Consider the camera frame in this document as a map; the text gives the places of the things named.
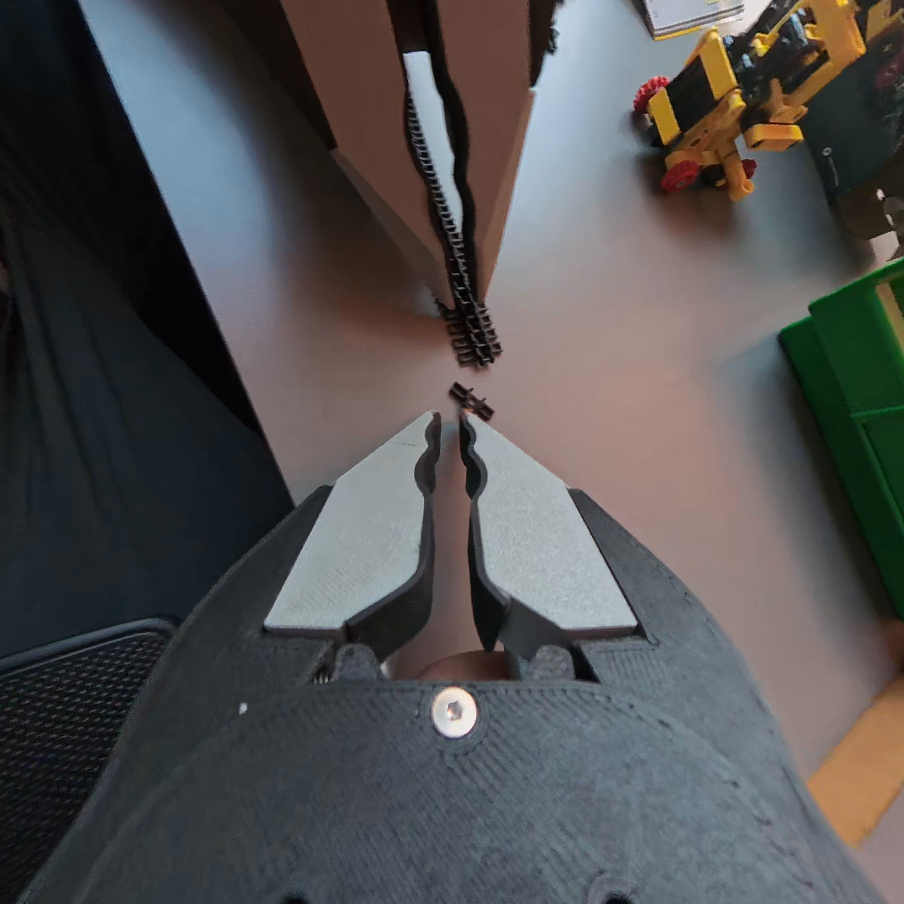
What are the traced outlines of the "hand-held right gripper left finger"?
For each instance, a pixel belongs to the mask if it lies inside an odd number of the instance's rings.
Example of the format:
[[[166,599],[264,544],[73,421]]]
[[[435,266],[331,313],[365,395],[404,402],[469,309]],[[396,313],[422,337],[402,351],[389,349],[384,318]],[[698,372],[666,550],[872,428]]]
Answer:
[[[263,629],[395,655],[428,622],[433,495],[442,432],[425,412],[341,475],[288,571]]]

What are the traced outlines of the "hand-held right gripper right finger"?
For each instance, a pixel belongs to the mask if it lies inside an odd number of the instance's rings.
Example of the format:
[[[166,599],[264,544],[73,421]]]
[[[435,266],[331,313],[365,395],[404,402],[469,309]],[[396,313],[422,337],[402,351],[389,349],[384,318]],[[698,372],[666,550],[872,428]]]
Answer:
[[[569,486],[475,415],[459,420],[473,620],[486,652],[635,636],[639,619]]]

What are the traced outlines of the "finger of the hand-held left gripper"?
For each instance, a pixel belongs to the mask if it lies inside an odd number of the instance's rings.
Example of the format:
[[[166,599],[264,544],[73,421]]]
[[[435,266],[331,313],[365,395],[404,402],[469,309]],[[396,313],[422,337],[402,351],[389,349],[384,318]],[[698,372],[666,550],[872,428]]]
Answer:
[[[485,296],[533,107],[530,3],[428,2],[426,29],[451,127],[467,262]]]
[[[283,1],[330,128],[333,159],[438,299],[446,259],[406,128],[407,83],[383,1]]]

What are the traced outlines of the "single black lego track link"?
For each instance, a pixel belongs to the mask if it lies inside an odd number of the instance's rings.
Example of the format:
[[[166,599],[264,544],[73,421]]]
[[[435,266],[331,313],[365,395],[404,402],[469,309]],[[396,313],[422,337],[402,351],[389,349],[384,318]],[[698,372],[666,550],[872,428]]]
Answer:
[[[494,409],[480,397],[475,388],[467,387],[459,381],[455,381],[448,390],[450,398],[456,402],[461,413],[471,414],[485,423],[489,423],[494,415]]]

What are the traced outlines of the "loose black lego links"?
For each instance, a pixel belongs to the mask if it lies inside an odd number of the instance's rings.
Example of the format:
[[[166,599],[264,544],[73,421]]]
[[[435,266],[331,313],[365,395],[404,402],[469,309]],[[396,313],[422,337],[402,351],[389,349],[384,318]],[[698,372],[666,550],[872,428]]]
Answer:
[[[541,61],[548,53],[555,51],[557,32],[555,17],[559,1],[530,1],[530,36],[534,57]]]

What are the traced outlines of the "yellow lego vehicle model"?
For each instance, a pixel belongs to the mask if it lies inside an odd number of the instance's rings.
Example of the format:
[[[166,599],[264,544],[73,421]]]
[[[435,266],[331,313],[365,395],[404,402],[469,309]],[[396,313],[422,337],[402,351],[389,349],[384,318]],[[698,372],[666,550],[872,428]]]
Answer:
[[[740,152],[783,152],[803,141],[811,100],[865,55],[853,1],[771,2],[750,29],[699,39],[672,79],[645,83],[635,112],[664,153],[660,189],[700,182],[733,202],[754,192],[757,163]]]

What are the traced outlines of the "lego instruction booklet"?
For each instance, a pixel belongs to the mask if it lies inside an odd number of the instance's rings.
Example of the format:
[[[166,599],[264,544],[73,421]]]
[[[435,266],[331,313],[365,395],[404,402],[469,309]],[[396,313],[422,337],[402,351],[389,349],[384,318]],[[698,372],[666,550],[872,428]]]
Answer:
[[[729,33],[746,11],[744,1],[628,1],[650,38],[671,40],[716,28]]]

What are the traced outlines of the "person's dark clothing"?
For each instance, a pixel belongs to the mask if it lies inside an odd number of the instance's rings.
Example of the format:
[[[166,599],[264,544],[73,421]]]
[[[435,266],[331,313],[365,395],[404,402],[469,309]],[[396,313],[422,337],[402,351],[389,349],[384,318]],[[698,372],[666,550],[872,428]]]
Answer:
[[[100,265],[6,220],[2,656],[185,619],[293,503]]]

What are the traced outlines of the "green plastic bin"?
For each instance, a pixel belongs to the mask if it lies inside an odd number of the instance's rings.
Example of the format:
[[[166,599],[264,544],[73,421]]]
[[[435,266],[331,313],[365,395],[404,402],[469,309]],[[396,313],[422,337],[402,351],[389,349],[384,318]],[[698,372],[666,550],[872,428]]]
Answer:
[[[778,342],[903,617],[903,260],[814,300]]]

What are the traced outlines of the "black mesh chair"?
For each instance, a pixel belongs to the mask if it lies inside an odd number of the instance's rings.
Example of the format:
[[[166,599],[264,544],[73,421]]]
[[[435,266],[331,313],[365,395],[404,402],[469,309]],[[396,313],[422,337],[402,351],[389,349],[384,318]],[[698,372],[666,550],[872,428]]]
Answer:
[[[175,635],[145,618],[1,661],[1,901],[16,902],[92,793]]]

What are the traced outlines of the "dark printed box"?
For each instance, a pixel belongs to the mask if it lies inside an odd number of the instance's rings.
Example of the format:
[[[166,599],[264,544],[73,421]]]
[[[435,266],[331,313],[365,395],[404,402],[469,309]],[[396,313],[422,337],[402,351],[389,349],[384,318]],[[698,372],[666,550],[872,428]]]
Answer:
[[[885,203],[902,201],[902,2],[861,2],[857,22],[865,55],[816,96],[805,137],[830,209],[866,241],[895,230]]]

